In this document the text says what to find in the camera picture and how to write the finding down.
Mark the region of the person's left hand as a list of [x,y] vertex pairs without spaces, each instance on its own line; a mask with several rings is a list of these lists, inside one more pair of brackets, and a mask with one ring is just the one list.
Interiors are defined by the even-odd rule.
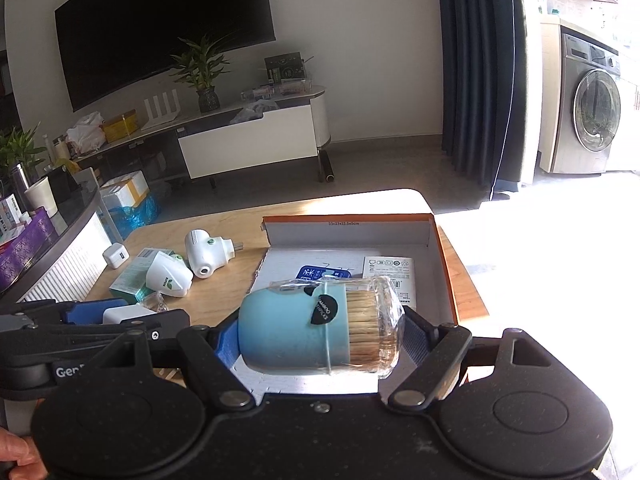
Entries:
[[9,473],[11,480],[44,480],[48,478],[46,466],[32,437],[20,437],[8,430],[0,431],[0,460],[14,463]]

